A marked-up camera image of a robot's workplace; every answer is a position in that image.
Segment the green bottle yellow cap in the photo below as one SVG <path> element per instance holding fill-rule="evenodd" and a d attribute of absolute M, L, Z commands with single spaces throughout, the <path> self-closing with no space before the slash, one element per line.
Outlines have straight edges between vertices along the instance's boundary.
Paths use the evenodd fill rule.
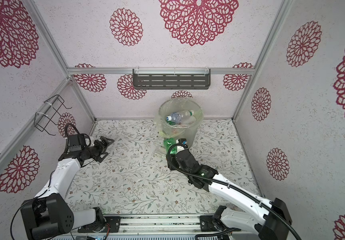
<path fill-rule="evenodd" d="M 168 151 L 172 145 L 177 144 L 178 142 L 179 141 L 175 140 L 174 138 L 168 138 L 168 139 L 163 140 L 163 145 L 164 145 L 166 151 Z M 174 147 L 171 149 L 170 154 L 175 155 L 177 152 L 178 152 L 178 147 Z"/>

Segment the clear bottle green red label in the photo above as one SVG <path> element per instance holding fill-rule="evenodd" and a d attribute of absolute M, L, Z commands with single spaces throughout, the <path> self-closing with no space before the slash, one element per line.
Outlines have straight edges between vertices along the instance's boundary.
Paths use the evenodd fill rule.
<path fill-rule="evenodd" d="M 159 157 L 159 158 L 165 158 L 166 156 L 166 149 L 163 145 L 156 145 L 155 146 L 155 151 L 154 151 L 154 155 L 156 157 Z"/>

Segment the crushed Pocari bottle blue label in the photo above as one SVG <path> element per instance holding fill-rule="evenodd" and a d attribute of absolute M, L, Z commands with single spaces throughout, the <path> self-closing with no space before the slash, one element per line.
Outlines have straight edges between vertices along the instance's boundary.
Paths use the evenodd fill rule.
<path fill-rule="evenodd" d="M 182 119 L 183 119 L 183 117 L 180 113 L 172 113 L 172 114 L 166 116 L 167 122 L 172 122 L 175 124 L 181 123 Z"/>

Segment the clear bottle white yellow label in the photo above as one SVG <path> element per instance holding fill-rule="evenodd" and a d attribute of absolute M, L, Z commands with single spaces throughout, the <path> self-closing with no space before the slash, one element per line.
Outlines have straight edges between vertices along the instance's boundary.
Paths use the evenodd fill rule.
<path fill-rule="evenodd" d="M 180 121 L 185 121 L 195 114 L 193 110 L 183 110 L 177 113 L 180 117 Z"/>

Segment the clear bottle red cap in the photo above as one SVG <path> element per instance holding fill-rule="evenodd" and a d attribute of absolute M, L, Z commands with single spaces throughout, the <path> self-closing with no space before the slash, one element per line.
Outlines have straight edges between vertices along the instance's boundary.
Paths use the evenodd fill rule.
<path fill-rule="evenodd" d="M 197 119 L 194 116 L 190 116 L 189 118 L 187 118 L 186 120 L 182 121 L 180 123 L 181 126 L 191 126 L 193 124 L 195 124 L 197 121 Z"/>

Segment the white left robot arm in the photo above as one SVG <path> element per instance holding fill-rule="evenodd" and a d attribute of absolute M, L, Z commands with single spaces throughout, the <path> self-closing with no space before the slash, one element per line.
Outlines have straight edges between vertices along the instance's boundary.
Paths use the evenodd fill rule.
<path fill-rule="evenodd" d="M 86 134 L 75 134 L 65 139 L 65 150 L 48 182 L 32 200 L 24 201 L 20 208 L 29 240 L 50 239 L 79 228 L 100 232 L 107 226 L 100 208 L 75 212 L 64 198 L 75 175 L 84 167 L 84 162 L 92 160 L 101 163 L 114 140 L 106 137 L 95 140 Z"/>

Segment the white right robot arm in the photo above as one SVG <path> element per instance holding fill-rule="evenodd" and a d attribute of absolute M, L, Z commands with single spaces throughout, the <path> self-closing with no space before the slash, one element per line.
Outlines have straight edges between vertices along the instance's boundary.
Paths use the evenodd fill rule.
<path fill-rule="evenodd" d="M 254 195 L 228 180 L 217 170 L 200 164 L 189 150 L 186 139 L 178 139 L 165 145 L 167 166 L 188 178 L 188 183 L 197 189 L 217 195 L 241 211 L 219 206 L 211 216 L 200 218 L 202 233 L 195 238 L 217 237 L 227 239 L 233 232 L 245 231 L 261 240 L 285 240 L 289 234 L 299 240 L 292 226 L 286 204 L 276 198 Z"/>

